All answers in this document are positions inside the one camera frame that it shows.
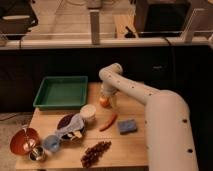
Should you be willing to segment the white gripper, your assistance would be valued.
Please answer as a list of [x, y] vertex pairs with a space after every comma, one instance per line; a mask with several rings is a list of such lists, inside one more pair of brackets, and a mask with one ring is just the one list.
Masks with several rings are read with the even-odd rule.
[[115, 87], [112, 87], [108, 84], [103, 83], [101, 85], [101, 95], [104, 97], [110, 97], [109, 101], [110, 101], [110, 105], [112, 108], [116, 108], [117, 107], [117, 97], [116, 97], [116, 92], [117, 89]]

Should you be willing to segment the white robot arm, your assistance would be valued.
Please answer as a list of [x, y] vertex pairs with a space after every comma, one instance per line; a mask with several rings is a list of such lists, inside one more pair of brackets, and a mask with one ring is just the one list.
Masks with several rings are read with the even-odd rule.
[[118, 63], [99, 71], [101, 93], [126, 93], [145, 106], [149, 171], [199, 171], [190, 124], [190, 110], [176, 92], [159, 90], [122, 76]]

